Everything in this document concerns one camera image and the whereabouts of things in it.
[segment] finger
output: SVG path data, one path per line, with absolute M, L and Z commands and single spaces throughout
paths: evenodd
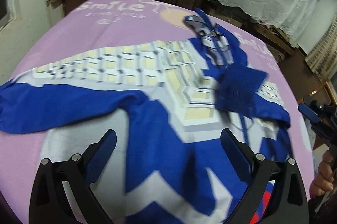
M 332 183 L 327 181 L 322 174 L 318 174 L 314 179 L 313 183 L 315 183 L 318 187 L 320 187 L 323 191 L 332 191 L 333 186 Z
M 334 181 L 333 172 L 329 163 L 322 161 L 318 166 L 318 172 L 324 176 L 327 181 L 331 183 Z
M 325 151 L 322 158 L 325 162 L 332 162 L 332 154 L 330 153 L 329 150 Z
M 314 183 L 311 183 L 310 188 L 309 188 L 309 194 L 310 194 L 310 197 L 312 198 L 314 195 L 315 196 L 324 195 L 325 192 L 320 187 L 315 185 Z

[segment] metal bolt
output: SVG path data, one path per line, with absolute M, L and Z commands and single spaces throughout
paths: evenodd
M 43 160 L 41 160 L 42 165 L 46 165 L 48 162 L 49 162 L 49 158 L 44 158 Z
M 256 155 L 256 158 L 257 158 L 258 160 L 261 160 L 261 161 L 262 161 L 262 160 L 265 160 L 266 157 L 265 157 L 263 154 L 257 154 L 257 155 Z
M 296 164 L 296 161 L 295 161 L 293 158 L 288 159 L 288 162 L 289 162 L 291 165 L 295 165 L 295 164 Z
M 81 155 L 80 155 L 80 154 L 74 154 L 74 155 L 72 155 L 72 157 L 71 157 L 71 159 L 72 159 L 73 161 L 78 161 L 80 158 L 81 158 Z

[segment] purple tablecloth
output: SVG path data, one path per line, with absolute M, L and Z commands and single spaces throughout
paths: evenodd
M 46 33 L 27 53 L 12 77 L 28 69 L 105 46 L 137 45 L 154 40 L 183 41 L 194 33 L 183 23 L 191 11 L 151 0 L 90 0 Z M 217 18 L 234 33 L 249 64 L 269 74 L 277 85 L 292 126 L 288 130 L 294 157 L 307 190 L 313 179 L 312 154 L 295 97 L 265 44 Z M 13 135 L 0 131 L 0 190 L 21 221 L 28 223 L 32 185 L 45 133 Z

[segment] beige patterned curtain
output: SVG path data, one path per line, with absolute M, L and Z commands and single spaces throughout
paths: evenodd
M 320 41 L 305 58 L 321 81 L 329 80 L 337 70 L 337 14 Z

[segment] white zigzag stripe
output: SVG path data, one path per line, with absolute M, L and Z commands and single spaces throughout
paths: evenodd
M 198 212 L 183 197 L 177 194 L 164 180 L 159 171 L 154 171 L 137 188 L 126 195 L 126 215 L 133 215 L 156 202 L 167 212 L 186 224 L 222 223 L 227 217 L 233 199 L 210 168 L 206 168 L 211 182 L 215 209 L 210 216 Z

